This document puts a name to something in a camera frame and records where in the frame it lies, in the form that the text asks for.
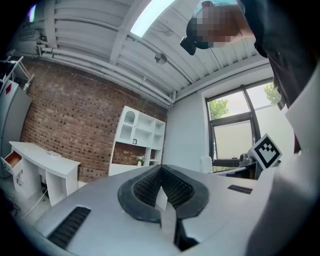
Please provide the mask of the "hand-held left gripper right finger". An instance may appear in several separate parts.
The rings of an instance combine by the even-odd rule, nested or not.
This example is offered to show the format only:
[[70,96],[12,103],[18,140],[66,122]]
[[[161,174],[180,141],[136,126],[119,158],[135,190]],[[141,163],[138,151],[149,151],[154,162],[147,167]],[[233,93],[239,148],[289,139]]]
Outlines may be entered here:
[[187,236],[183,220],[197,217],[209,202],[209,190],[201,182],[167,165],[161,166],[161,186],[176,215],[174,245],[185,251],[199,242]]

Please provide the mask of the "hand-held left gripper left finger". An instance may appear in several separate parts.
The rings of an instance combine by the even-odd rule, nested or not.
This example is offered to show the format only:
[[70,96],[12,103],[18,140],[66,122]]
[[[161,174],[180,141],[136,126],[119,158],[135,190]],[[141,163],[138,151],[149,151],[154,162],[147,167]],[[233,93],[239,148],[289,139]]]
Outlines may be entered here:
[[125,181],[117,192],[118,202],[133,219],[160,223],[161,213],[155,208],[157,196],[162,186],[162,167],[151,169]]

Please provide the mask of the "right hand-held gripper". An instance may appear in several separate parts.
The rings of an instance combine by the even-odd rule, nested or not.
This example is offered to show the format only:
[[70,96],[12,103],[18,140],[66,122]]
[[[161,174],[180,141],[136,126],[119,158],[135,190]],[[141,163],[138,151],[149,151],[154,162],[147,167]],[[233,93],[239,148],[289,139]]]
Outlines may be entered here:
[[255,165],[255,179],[258,179],[262,171],[279,164],[282,152],[266,133],[259,139],[247,153],[240,155],[240,167]]

